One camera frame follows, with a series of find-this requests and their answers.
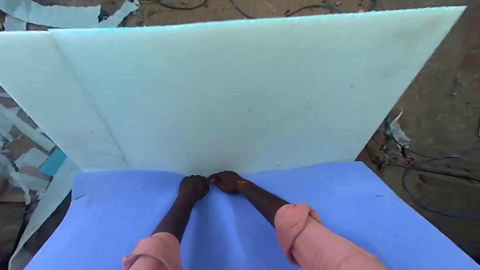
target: pink sleeve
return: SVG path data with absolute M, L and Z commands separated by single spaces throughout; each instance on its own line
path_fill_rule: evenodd
M 386 270 L 375 256 L 323 226 L 308 204 L 282 206 L 275 228 L 289 261 L 305 270 Z
M 123 270 L 181 270 L 180 243 L 170 233 L 156 233 L 140 240 L 129 256 L 123 257 Z

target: pink shirt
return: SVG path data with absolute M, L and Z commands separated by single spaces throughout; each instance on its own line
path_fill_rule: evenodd
M 289 261 L 305 270 L 386 270 L 375 256 L 323 226 L 308 204 L 282 206 L 275 228 Z M 122 264 L 124 270 L 181 270 L 180 244 L 169 233 L 156 233 L 140 240 Z

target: forearm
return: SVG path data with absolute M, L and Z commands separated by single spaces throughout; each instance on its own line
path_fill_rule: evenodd
M 287 201 L 272 194 L 252 182 L 244 183 L 240 193 L 275 227 L 275 214 Z
M 171 233 L 180 243 L 194 204 L 192 200 L 177 197 L 168 213 L 152 234 Z

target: hand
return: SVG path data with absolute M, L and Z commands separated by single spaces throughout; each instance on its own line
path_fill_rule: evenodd
M 181 181 L 178 198 L 196 203 L 203 199 L 209 190 L 210 181 L 206 177 L 190 175 Z
M 213 184 L 221 191 L 230 194 L 238 193 L 241 182 L 245 181 L 240 175 L 232 171 L 214 173 L 210 175 L 209 179 L 212 179 Z

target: person's left hand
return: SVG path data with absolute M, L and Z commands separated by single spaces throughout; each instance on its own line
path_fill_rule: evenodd
M 205 197 L 209 190 L 210 181 L 206 177 L 190 175 L 180 183 L 179 198 L 191 200 L 195 203 Z

